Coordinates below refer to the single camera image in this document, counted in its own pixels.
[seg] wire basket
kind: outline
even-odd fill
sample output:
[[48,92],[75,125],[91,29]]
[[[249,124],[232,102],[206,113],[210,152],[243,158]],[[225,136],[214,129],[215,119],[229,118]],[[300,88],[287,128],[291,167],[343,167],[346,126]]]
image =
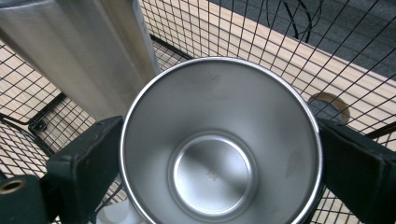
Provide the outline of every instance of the wire basket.
[[[332,96],[316,113],[344,116],[350,128],[396,150],[396,4],[141,0],[140,6],[162,70],[206,56],[260,64],[307,102]],[[3,43],[0,78],[0,178],[41,177],[48,157],[95,120]],[[326,108],[339,102],[342,109],[328,114]],[[123,190],[112,195],[117,187],[110,187],[104,201],[126,199]],[[325,189],[311,223],[360,222]]]

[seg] wooden surface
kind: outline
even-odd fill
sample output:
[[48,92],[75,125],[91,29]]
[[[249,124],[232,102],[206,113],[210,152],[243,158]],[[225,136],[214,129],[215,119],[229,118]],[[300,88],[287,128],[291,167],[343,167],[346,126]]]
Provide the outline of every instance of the wooden surface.
[[351,105],[349,126],[365,133],[396,120],[391,117],[396,114],[393,80],[205,0],[148,0],[141,5],[147,9],[148,29],[193,57],[230,56],[258,63],[282,76],[305,100],[320,91],[340,95]]

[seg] stainless steel canister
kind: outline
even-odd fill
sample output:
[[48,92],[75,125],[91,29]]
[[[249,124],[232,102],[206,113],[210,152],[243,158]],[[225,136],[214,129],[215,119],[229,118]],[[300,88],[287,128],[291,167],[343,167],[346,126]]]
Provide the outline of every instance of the stainless steel canister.
[[0,1],[0,38],[95,119],[160,73],[137,0]]
[[322,152],[304,100],[272,72],[203,58],[155,77],[122,130],[120,172],[150,223],[299,223]]

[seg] white object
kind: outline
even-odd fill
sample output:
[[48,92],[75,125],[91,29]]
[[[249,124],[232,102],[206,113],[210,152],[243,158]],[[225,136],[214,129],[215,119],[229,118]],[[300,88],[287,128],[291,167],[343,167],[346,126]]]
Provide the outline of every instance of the white object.
[[104,207],[96,218],[97,224],[146,224],[129,200]]

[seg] stainless steel cup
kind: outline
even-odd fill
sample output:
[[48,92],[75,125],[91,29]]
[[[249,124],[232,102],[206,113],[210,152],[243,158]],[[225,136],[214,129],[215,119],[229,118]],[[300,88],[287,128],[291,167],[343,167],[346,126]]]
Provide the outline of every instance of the stainless steel cup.
[[299,94],[257,64],[192,60],[134,100],[120,172],[151,223],[298,223],[318,193],[318,126]]

